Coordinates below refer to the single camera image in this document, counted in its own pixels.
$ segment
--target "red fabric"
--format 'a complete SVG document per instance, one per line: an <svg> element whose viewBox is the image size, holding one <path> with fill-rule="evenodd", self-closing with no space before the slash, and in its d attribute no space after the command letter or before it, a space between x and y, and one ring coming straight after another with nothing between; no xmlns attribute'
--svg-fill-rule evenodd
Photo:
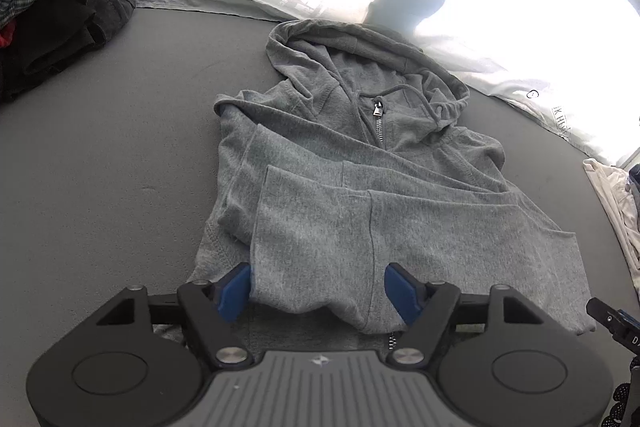
<svg viewBox="0 0 640 427"><path fill-rule="evenodd" d="M15 19L11 19L4 28L0 30L0 48L5 48L14 40Z"/></svg>

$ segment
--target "logo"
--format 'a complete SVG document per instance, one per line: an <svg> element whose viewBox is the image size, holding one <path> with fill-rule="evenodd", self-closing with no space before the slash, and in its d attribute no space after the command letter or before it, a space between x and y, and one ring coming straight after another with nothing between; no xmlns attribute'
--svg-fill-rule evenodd
<svg viewBox="0 0 640 427"><path fill-rule="evenodd" d="M313 358L313 359L309 359L309 362L313 362L316 365L318 365L319 367L324 367L325 365L327 365L329 362L331 362L331 359L328 359L326 356L324 355L318 355L317 357Z"/></svg>

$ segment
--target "ribbed gray panel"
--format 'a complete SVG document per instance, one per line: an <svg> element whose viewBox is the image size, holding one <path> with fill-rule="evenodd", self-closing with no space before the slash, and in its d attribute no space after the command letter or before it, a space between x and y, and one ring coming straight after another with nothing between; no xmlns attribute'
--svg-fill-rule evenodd
<svg viewBox="0 0 640 427"><path fill-rule="evenodd" d="M172 427L471 427L424 375L396 371L374 351L267 351L220 373Z"/></svg>

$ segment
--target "metal screw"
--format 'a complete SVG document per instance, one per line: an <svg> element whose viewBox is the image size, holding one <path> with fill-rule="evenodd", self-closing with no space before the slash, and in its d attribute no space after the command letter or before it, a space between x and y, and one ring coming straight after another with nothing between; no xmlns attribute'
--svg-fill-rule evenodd
<svg viewBox="0 0 640 427"><path fill-rule="evenodd" d="M415 349L415 347L401 347L400 349L396 349L393 357L396 362L405 365L422 362L422 360L424 360L422 352L419 349Z"/></svg>
<svg viewBox="0 0 640 427"><path fill-rule="evenodd" d="M230 346L219 349L216 358L222 363L240 363L247 359L249 354L242 347Z"/></svg>

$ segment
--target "drawstring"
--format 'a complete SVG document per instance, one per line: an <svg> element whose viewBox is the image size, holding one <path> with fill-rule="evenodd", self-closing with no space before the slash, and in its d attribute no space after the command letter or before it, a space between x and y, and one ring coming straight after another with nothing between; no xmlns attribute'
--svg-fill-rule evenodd
<svg viewBox="0 0 640 427"><path fill-rule="evenodd" d="M377 93L369 93L369 92L361 92L361 91L357 91L355 93L356 96L353 97L352 100L352 105L354 108L355 112L359 112L361 118L358 118L360 120L361 124L364 124L367 127L367 130L369 131L371 137L373 138L373 143L380 146L380 140L378 140L377 138L377 134L376 134L376 130L373 128L373 124L369 121L369 115L366 114L364 112L364 110L358 106L358 100L360 97L363 98L377 98L379 96L385 96L386 94L390 94L392 92L396 92L400 89L409 89L412 90L416 95L418 95L418 98L420 98L420 101L422 102L422 105L424 105L425 109L427 110L427 112L429 113L430 117L433 118L433 121L437 124L440 121L440 118L438 117L438 115L436 114L436 112L433 110L433 107L431 107L431 104L429 104L429 100L426 99L424 93L420 90L420 89L416 89L414 86L409 86L409 84L398 84L397 86L393 86L393 87L389 87L388 89L385 89L384 91L380 91Z"/></svg>

